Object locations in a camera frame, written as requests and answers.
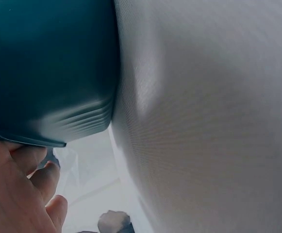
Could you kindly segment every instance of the dark green container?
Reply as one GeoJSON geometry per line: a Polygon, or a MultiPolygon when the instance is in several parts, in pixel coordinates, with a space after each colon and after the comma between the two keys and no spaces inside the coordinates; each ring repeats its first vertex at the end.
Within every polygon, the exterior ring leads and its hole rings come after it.
{"type": "Polygon", "coordinates": [[[119,77],[111,0],[0,0],[0,139],[64,147],[105,130],[119,77]]]}

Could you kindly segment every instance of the teal plastic object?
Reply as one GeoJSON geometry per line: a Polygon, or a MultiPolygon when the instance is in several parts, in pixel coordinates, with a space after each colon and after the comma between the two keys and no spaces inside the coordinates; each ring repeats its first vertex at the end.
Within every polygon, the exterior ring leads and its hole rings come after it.
{"type": "Polygon", "coordinates": [[[111,0],[0,0],[0,139],[47,147],[105,130],[119,77],[111,0]]]}

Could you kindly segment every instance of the white surface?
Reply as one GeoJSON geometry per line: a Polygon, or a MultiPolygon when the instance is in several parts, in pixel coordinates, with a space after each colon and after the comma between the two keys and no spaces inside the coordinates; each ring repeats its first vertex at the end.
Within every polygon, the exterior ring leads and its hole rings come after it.
{"type": "Polygon", "coordinates": [[[130,176],[129,167],[126,161],[124,150],[119,147],[118,144],[116,144],[112,129],[112,123],[111,127],[109,128],[109,132],[113,145],[119,177],[121,180],[122,187],[125,190],[123,195],[127,200],[127,203],[129,203],[127,212],[131,217],[134,231],[135,233],[154,233],[154,230],[148,219],[148,217],[151,217],[152,219],[154,219],[154,217],[144,212],[144,207],[142,206],[141,202],[141,194],[139,193],[136,184],[130,176]]]}
{"type": "Polygon", "coordinates": [[[63,233],[98,231],[101,214],[127,212],[108,131],[55,149],[55,155],[61,165],[56,194],[68,200],[63,233]]]}

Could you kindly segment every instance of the white mesh fabric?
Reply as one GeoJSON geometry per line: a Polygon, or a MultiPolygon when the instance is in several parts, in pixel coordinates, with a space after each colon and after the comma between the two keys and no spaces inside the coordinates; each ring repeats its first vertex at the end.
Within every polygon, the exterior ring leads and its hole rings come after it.
{"type": "Polygon", "coordinates": [[[282,0],[115,2],[113,146],[153,232],[282,233],[282,0]]]}

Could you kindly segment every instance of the hand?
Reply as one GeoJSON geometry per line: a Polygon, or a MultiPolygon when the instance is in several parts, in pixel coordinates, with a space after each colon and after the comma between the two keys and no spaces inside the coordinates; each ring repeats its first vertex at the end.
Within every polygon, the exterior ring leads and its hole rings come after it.
{"type": "Polygon", "coordinates": [[[130,224],[130,217],[122,211],[109,210],[101,215],[98,228],[101,233],[117,233],[130,224]]]}
{"type": "Polygon", "coordinates": [[[45,158],[45,148],[0,142],[0,233],[60,233],[67,201],[56,196],[59,167],[47,163],[30,179],[45,158]]]}

